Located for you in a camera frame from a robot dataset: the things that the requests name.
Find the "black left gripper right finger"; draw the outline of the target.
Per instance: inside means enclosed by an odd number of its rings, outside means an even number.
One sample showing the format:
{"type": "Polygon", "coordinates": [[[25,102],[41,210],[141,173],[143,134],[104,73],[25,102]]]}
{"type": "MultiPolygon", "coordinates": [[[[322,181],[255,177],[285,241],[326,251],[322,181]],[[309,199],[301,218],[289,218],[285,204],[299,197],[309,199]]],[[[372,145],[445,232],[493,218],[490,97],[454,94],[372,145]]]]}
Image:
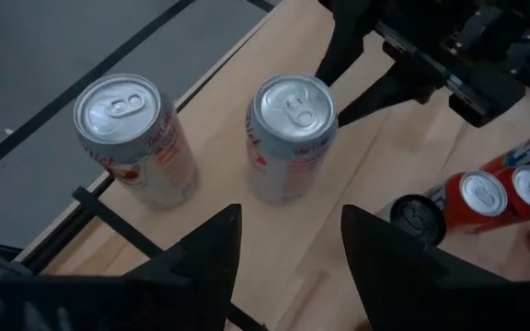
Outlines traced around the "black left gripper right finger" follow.
{"type": "Polygon", "coordinates": [[[477,330],[479,292],[504,283],[355,205],[342,207],[340,232],[373,331],[477,330]]]}

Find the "silver Diet Coke can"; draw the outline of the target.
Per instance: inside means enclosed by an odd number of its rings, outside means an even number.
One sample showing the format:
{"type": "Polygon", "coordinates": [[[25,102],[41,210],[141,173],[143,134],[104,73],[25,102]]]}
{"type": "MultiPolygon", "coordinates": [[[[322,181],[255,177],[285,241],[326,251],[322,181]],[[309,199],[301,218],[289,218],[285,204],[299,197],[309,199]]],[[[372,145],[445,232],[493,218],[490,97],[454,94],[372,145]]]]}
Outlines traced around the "silver Diet Coke can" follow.
{"type": "Polygon", "coordinates": [[[198,187],[198,168],[172,102],[148,79],[110,74],[74,106],[86,153],[143,204],[173,208],[198,187]]]}
{"type": "Polygon", "coordinates": [[[248,103],[248,183],[269,203],[303,197],[316,181],[338,130],[328,86],[304,74],[266,80],[248,103]]]}

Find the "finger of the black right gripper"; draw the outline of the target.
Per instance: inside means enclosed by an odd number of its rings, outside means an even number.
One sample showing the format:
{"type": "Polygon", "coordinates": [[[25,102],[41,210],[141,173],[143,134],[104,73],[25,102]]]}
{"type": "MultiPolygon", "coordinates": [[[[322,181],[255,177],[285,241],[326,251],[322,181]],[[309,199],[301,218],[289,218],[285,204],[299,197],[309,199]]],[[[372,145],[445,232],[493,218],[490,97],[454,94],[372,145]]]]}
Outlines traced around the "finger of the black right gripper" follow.
{"type": "Polygon", "coordinates": [[[435,79],[426,65],[399,60],[340,112],[339,125],[410,100],[425,104],[434,91],[435,79]]]}
{"type": "Polygon", "coordinates": [[[375,0],[318,0],[331,14],[334,28],[316,77],[327,86],[363,53],[363,37],[375,23],[375,0]]]}

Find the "tall silver can black lid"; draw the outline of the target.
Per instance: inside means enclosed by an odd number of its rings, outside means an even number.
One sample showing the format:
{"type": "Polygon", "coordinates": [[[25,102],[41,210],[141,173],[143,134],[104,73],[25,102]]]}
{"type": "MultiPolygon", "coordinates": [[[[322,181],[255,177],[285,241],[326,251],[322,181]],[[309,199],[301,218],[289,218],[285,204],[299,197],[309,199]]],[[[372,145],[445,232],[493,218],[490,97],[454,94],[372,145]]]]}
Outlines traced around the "tall silver can black lid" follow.
{"type": "Polygon", "coordinates": [[[439,245],[446,234],[446,223],[436,203],[418,194],[401,196],[376,214],[427,245],[439,245]]]}

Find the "wooden shelf black metal legs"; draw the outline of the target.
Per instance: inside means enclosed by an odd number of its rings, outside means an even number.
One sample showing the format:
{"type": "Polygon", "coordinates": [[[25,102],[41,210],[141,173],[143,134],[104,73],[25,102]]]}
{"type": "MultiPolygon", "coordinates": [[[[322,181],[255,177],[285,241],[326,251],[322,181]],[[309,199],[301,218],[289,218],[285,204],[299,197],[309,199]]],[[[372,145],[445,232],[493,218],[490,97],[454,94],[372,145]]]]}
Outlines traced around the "wooden shelf black metal legs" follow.
{"type": "Polygon", "coordinates": [[[425,105],[412,102],[380,111],[339,131],[315,185],[286,205],[256,199],[248,188],[245,113],[265,79],[311,73],[328,46],[333,22],[317,0],[282,0],[181,102],[181,122],[200,169],[199,190],[177,208],[145,207],[123,186],[104,188],[100,201],[157,245],[169,247],[220,211],[242,207],[242,243],[234,303],[269,331],[361,331],[365,312],[348,274],[340,240],[340,209],[357,190],[380,208],[409,189],[440,176],[397,172],[393,188],[381,174],[408,152],[448,152],[436,128],[452,115],[448,93],[425,105]]]}

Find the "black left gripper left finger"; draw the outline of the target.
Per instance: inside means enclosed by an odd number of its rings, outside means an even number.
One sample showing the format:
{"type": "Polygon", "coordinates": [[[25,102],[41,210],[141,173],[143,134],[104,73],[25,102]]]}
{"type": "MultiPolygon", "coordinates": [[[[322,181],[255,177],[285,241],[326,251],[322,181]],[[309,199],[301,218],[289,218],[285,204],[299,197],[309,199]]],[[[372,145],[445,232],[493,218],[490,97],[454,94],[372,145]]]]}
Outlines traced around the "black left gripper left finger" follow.
{"type": "Polygon", "coordinates": [[[144,283],[132,331],[223,331],[240,259],[242,209],[230,204],[128,272],[144,283]]]}

